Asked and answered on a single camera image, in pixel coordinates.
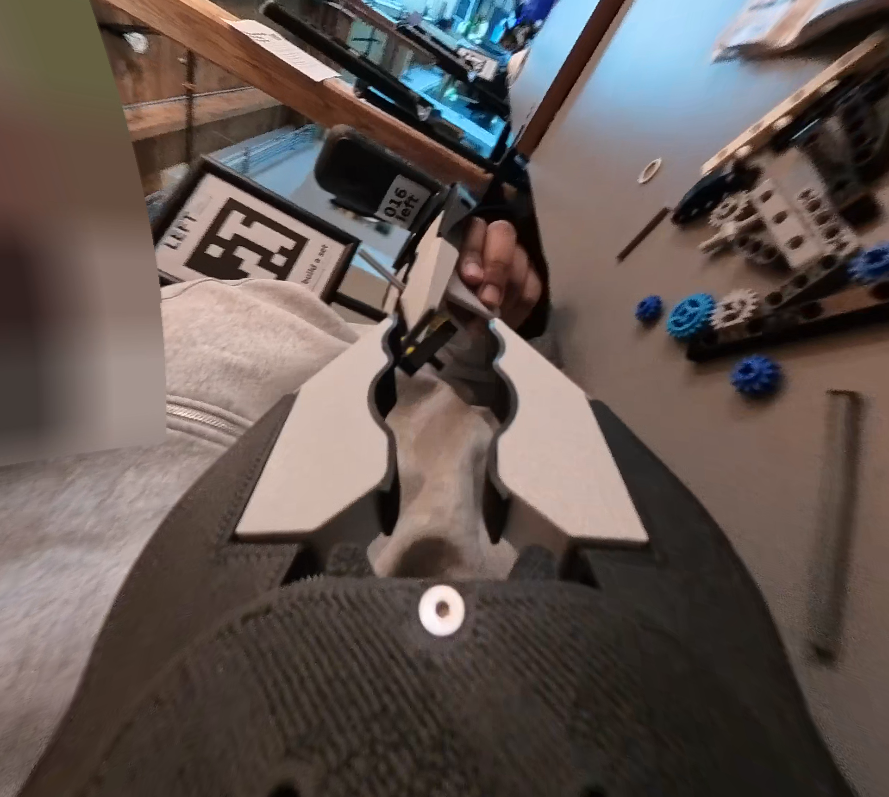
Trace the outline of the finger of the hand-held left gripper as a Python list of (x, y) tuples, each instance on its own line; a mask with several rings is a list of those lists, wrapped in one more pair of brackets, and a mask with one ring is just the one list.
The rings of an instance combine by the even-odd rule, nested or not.
[(445, 289), (457, 274), (466, 215), (439, 214), (419, 237), (415, 259), (402, 292), (402, 319), (411, 329), (428, 311), (439, 311)]
[(501, 314), (498, 307), (491, 308), (484, 305), (459, 276), (450, 277), (444, 293), (444, 302), (450, 310), (483, 322), (490, 322), (499, 318)]

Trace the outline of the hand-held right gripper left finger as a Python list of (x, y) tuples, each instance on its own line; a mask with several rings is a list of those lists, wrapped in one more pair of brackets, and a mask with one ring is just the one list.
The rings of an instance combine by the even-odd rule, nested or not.
[(341, 544), (391, 536), (400, 513), (396, 441), (398, 320), (389, 316), (295, 393), (235, 537), (295, 542), (327, 560)]

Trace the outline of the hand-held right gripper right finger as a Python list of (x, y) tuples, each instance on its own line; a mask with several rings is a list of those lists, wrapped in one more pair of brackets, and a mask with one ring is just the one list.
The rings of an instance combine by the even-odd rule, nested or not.
[(541, 547), (647, 547), (649, 535), (585, 392), (500, 318), (487, 324), (496, 428), (486, 458), (486, 534)]

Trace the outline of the black yellow lego beam assembly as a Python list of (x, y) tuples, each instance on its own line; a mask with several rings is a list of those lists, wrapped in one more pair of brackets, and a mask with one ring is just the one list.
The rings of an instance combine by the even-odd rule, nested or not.
[(402, 337), (397, 366), (410, 377), (428, 364), (443, 368), (438, 354), (457, 332), (458, 327), (446, 311), (428, 311)]

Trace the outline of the pile of loose lego pieces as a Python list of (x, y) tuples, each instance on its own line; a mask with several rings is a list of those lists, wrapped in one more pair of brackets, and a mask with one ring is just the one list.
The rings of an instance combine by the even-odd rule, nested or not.
[(729, 361), (734, 391), (764, 404), (787, 386), (776, 351), (887, 326), (887, 30), (878, 29), (785, 98), (701, 168), (622, 260), (668, 218), (705, 222), (700, 257), (743, 260), (776, 285), (633, 304), (635, 332), (657, 330), (695, 368)]

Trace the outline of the person's left hand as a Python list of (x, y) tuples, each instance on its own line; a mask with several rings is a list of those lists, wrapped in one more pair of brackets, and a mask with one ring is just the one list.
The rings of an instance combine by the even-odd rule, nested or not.
[(466, 222), (457, 273), (483, 306), (512, 329), (527, 323), (542, 301), (543, 281), (507, 220)]

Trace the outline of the white sign board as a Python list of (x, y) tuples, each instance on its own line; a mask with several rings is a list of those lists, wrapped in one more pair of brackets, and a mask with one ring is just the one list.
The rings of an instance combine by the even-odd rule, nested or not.
[(193, 162), (151, 220), (162, 287), (276, 280), (331, 303), (360, 240), (209, 156)]

